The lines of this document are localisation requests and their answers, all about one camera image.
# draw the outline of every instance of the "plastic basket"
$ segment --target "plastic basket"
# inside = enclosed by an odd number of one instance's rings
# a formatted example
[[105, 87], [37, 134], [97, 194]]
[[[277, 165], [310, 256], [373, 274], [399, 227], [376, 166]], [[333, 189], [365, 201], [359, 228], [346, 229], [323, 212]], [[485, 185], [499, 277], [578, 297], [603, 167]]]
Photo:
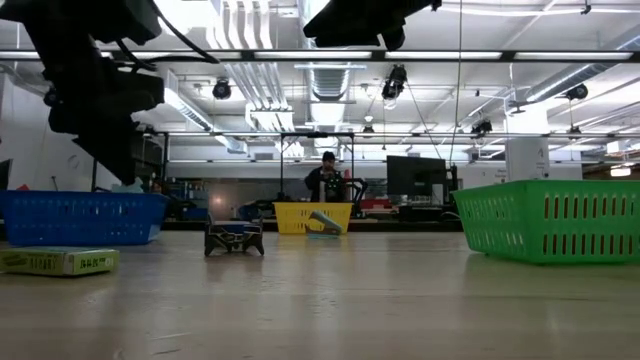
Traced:
[[0, 192], [13, 246], [147, 244], [160, 232], [166, 204], [157, 194]]
[[517, 181], [454, 197], [472, 250], [532, 263], [640, 259], [640, 182]]
[[342, 226], [342, 233], [345, 234], [349, 227], [351, 218], [351, 203], [274, 203], [276, 208], [276, 219], [278, 221], [278, 232], [280, 234], [305, 234], [306, 227], [320, 231], [323, 225], [316, 220], [309, 220], [309, 216], [315, 210], [321, 211], [331, 220]]

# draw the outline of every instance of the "person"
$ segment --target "person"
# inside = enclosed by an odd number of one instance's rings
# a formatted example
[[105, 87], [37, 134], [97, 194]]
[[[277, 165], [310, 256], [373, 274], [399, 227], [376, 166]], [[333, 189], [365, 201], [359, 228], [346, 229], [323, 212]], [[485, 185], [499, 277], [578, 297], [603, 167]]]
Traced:
[[150, 189], [151, 193], [153, 194], [164, 194], [165, 191], [163, 191], [163, 186], [162, 183], [158, 180], [154, 180], [153, 183], [151, 184], [151, 189]]
[[311, 170], [309, 175], [304, 179], [307, 189], [311, 190], [311, 202], [320, 201], [320, 183], [324, 182], [331, 184], [328, 186], [328, 190], [325, 191], [326, 202], [342, 202], [344, 201], [345, 191], [344, 184], [340, 172], [335, 169], [336, 156], [331, 151], [326, 151], [322, 155], [322, 166]]

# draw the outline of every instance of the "table surface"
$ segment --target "table surface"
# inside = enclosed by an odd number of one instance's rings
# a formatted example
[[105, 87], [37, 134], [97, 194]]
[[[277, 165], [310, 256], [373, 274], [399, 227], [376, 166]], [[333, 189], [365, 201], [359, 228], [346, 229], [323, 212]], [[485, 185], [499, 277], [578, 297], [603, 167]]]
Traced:
[[640, 357], [639, 266], [519, 264], [447, 233], [265, 248], [205, 259], [202, 233], [165, 232], [111, 274], [0, 275], [2, 358]]

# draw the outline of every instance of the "cap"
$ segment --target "cap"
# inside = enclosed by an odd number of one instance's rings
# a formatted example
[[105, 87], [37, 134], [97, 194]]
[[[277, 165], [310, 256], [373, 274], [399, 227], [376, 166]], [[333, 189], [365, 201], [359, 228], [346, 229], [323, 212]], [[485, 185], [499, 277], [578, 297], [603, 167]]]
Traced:
[[333, 153], [331, 151], [325, 151], [324, 154], [322, 154], [322, 161], [335, 161], [336, 160], [336, 156], [333, 155]]

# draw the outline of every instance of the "man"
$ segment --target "man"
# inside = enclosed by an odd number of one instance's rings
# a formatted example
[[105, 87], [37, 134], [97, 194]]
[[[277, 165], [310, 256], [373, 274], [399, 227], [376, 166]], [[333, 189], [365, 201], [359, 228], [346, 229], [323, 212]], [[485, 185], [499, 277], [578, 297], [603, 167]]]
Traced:
[[345, 191], [344, 182], [340, 176], [340, 172], [336, 171], [336, 156], [331, 151], [326, 151], [322, 155], [322, 166], [312, 170], [304, 179], [307, 188], [311, 190], [311, 202], [319, 202], [320, 199], [320, 183], [327, 184], [325, 187], [326, 202], [342, 202], [344, 201]]

